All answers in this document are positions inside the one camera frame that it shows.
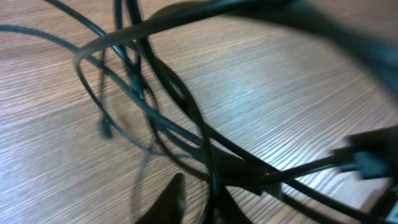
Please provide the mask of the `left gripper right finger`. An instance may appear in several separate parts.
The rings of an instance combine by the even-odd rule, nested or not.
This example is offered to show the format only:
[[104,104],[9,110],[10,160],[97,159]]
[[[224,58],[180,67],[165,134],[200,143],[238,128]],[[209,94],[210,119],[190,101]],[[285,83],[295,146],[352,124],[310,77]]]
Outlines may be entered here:
[[224,185],[219,186],[215,205],[214,223],[252,224],[252,221],[241,211]]

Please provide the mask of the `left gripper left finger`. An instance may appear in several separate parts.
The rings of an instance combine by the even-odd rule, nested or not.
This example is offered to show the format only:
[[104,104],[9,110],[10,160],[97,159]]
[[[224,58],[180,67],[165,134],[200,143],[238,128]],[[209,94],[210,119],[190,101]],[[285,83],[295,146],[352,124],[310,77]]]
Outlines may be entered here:
[[136,224],[181,224],[186,208],[185,176],[178,173]]

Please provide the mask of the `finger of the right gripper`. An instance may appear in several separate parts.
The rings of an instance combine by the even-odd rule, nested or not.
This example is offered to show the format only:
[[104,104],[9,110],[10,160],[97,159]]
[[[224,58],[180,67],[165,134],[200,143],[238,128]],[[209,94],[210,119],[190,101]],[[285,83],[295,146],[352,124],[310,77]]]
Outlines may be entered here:
[[349,146],[333,150],[342,172],[358,171],[362,179],[397,179],[397,126],[352,134]]

